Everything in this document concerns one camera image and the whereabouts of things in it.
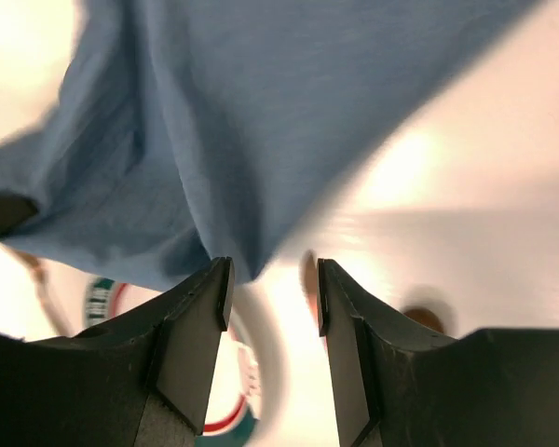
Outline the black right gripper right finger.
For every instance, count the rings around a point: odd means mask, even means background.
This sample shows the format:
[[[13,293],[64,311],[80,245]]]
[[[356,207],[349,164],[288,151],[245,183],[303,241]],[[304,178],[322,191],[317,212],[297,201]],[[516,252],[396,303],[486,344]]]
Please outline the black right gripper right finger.
[[[559,446],[559,330],[480,329],[455,339],[321,259],[327,345],[343,446]]]

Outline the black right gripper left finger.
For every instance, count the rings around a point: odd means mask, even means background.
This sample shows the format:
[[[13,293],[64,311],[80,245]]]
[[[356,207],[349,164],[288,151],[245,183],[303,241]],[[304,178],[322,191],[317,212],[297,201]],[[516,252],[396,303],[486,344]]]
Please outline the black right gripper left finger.
[[[204,428],[227,257],[75,337],[0,334],[0,446],[191,446]]]

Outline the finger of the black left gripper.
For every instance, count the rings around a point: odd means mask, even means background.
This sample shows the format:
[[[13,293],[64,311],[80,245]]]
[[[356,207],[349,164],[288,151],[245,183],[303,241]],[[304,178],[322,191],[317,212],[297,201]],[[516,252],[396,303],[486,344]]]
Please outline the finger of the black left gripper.
[[[25,196],[0,193],[0,237],[37,214],[34,202]]]

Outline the copper fork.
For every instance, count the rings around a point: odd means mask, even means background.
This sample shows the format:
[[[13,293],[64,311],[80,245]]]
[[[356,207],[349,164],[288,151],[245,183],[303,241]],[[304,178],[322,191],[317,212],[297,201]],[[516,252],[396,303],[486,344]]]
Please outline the copper fork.
[[[59,308],[58,302],[51,298],[49,293],[48,270],[42,261],[32,254],[24,251],[11,251],[11,254],[27,270],[35,287],[35,297],[40,304],[45,317],[53,331],[58,336],[72,337],[74,331],[64,312]]]

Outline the dark wooden spoon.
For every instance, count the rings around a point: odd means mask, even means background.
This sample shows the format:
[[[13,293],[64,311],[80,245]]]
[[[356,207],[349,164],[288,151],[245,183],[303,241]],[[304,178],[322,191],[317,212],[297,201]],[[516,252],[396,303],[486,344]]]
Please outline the dark wooden spoon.
[[[402,313],[409,319],[421,324],[435,332],[446,334],[442,320],[429,308],[412,306],[405,308]]]

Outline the white plate green red rim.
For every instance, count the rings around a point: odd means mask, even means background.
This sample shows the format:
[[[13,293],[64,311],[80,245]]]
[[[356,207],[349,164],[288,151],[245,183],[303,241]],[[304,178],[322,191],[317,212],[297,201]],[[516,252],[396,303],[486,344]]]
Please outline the white plate green red rim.
[[[266,443],[286,388],[283,357],[277,328],[260,297],[250,287],[235,288],[197,446]]]

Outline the copper table knife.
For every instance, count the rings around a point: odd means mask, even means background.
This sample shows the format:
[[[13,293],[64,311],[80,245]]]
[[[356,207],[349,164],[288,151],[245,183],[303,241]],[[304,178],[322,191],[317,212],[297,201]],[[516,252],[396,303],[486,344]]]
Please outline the copper table knife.
[[[313,251],[307,251],[300,264],[300,282],[312,320],[316,326],[316,333],[320,335],[318,311],[318,267],[317,258]]]

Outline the blue cloth placemat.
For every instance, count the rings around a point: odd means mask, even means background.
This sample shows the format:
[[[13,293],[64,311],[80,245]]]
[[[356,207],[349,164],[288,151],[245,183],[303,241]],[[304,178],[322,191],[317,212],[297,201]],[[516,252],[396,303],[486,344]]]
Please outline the blue cloth placemat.
[[[15,249],[167,290],[257,277],[330,182],[528,1],[89,1],[40,128],[0,144]]]

